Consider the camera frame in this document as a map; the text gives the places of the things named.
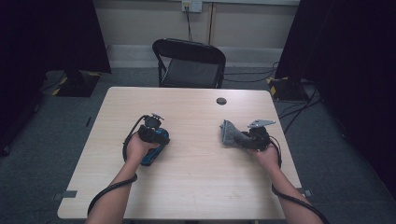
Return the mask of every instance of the forearm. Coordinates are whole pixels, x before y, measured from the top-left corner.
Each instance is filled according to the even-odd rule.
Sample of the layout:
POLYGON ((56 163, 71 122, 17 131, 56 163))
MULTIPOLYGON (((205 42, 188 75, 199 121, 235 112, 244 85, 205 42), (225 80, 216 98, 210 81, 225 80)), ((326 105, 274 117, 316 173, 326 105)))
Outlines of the forearm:
MULTIPOLYGON (((276 167, 273 169, 268 169, 267 172, 277 191, 309 204, 309 201, 289 182, 280 169, 276 167)), ((322 223, 316 214, 305 207, 280 197, 279 201, 289 224, 322 223)))
MULTIPOLYGON (((139 161, 124 163, 110 185, 131 179, 139 165, 139 161)), ((111 190, 101 197, 93 207, 86 223, 121 223, 128 203, 132 184, 111 190)))

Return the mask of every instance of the hand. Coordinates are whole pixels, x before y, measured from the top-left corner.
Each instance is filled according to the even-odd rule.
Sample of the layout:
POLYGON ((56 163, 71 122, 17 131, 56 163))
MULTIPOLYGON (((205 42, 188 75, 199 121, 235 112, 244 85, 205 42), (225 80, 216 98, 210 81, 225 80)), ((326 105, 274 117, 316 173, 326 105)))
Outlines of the hand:
POLYGON ((139 162, 141 162, 143 157, 148 154, 151 148, 156 148, 159 145, 160 144, 158 143, 144 142, 142 139, 140 139, 139 134, 134 133, 126 149, 127 161, 138 160, 139 162))
POLYGON ((268 148, 264 151, 257 151, 254 149, 248 150, 252 155, 255 155, 256 158, 259 160, 260 165, 266 170, 269 171, 274 168, 279 168, 278 165, 278 157, 277 150, 275 146, 270 143, 268 148))

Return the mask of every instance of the chair backrest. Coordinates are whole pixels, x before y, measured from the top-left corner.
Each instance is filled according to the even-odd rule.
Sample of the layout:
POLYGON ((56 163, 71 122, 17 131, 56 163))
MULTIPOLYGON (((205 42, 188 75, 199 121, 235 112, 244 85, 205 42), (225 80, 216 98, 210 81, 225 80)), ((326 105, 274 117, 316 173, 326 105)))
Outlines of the chair backrest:
POLYGON ((226 63, 221 50, 203 43, 164 38, 155 41, 152 49, 160 62, 162 61, 160 56, 163 56, 184 61, 223 64, 223 66, 226 63))

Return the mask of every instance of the baseboard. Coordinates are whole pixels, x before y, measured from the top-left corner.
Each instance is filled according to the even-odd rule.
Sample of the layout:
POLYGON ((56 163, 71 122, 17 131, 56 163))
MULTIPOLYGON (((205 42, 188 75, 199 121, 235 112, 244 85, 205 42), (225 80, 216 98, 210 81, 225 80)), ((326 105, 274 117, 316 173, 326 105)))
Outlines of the baseboard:
MULTIPOLYGON (((157 67, 151 46, 108 45, 110 66, 157 67)), ((219 48, 227 58, 227 67, 272 67, 278 62, 283 49, 219 48)))

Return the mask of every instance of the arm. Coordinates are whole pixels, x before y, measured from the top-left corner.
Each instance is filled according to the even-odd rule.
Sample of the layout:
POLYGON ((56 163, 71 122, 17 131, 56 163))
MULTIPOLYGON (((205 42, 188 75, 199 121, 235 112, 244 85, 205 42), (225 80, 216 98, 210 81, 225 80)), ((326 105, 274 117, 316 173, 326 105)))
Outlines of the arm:
MULTIPOLYGON (((127 161, 110 185, 134 177, 137 167, 150 148, 158 144, 143 142, 134 134, 127 147, 127 161)), ((86 223, 122 223, 132 184, 111 190, 91 210, 86 223)))
MULTIPOLYGON (((277 191, 299 199, 303 202, 309 203, 309 201, 303 197, 303 195, 289 182, 289 180, 280 170, 277 164, 278 155, 274 145, 270 144, 264 151, 250 150, 249 152, 256 156, 260 165, 270 176, 270 179, 277 191)), ((300 206, 299 204, 282 198, 279 198, 279 201, 289 224, 322 223, 321 219, 316 214, 300 206)))

